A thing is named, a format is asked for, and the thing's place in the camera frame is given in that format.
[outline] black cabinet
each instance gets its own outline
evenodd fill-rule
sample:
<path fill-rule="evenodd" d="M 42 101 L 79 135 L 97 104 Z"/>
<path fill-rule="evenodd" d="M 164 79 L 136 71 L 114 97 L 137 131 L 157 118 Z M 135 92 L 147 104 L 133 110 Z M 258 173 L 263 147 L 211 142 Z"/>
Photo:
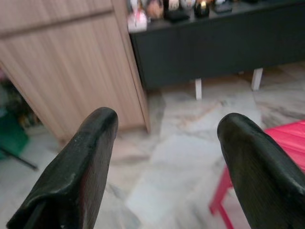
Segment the black cabinet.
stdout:
<path fill-rule="evenodd" d="M 305 1 L 234 3 L 232 13 L 156 22 L 131 40 L 146 89 L 299 61 Z"/>

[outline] cabinet door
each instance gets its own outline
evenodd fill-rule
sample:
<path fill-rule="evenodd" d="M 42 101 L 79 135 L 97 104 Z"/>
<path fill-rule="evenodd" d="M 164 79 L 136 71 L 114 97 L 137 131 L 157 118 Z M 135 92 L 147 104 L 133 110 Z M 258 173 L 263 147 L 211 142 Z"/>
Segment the cabinet door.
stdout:
<path fill-rule="evenodd" d="M 119 127 L 144 125 L 113 15 L 0 42 L 12 82 L 59 139 L 69 139 L 94 109 L 107 106 Z"/>
<path fill-rule="evenodd" d="M 0 33 L 110 9 L 111 0 L 0 0 Z"/>

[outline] red stool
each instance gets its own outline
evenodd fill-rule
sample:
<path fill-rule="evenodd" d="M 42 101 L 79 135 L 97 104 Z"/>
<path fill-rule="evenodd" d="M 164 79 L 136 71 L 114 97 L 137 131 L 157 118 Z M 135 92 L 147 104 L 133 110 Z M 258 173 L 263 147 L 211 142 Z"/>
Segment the red stool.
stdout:
<path fill-rule="evenodd" d="M 270 135 L 291 159 L 305 172 L 305 120 L 270 128 L 265 131 Z M 211 213 L 220 213 L 228 229 L 234 229 L 222 201 L 228 189 L 233 187 L 228 168 L 225 166 L 216 193 L 209 205 Z"/>

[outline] floor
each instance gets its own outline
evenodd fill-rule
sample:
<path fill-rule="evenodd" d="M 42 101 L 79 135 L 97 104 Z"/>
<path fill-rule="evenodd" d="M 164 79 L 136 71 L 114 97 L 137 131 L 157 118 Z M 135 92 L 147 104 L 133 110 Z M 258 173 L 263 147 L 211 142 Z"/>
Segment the floor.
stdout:
<path fill-rule="evenodd" d="M 152 132 L 118 134 L 96 229 L 225 229 L 208 203 L 224 167 L 216 129 L 231 112 L 262 128 L 305 119 L 305 62 L 264 70 L 252 92 L 251 73 L 203 82 L 203 99 L 194 85 L 149 95 Z M 0 161 L 0 224 L 22 203 L 43 169 L 60 150 L 49 134 L 34 135 L 22 154 L 40 170 Z M 249 228 L 234 191 L 225 208 L 236 229 Z"/>

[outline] cabinet leg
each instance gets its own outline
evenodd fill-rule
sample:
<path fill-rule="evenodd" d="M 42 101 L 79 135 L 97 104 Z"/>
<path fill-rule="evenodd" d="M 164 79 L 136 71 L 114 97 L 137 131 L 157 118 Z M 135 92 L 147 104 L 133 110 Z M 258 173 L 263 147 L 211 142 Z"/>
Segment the cabinet leg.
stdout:
<path fill-rule="evenodd" d="M 251 84 L 251 88 L 252 88 L 253 91 L 258 91 L 259 84 L 261 83 L 262 75 L 263 75 L 263 69 L 262 68 L 258 68 L 258 69 L 254 70 L 253 78 L 252 78 L 252 84 Z"/>
<path fill-rule="evenodd" d="M 195 80 L 195 88 L 196 88 L 196 100 L 202 99 L 202 91 L 201 91 L 201 79 Z"/>

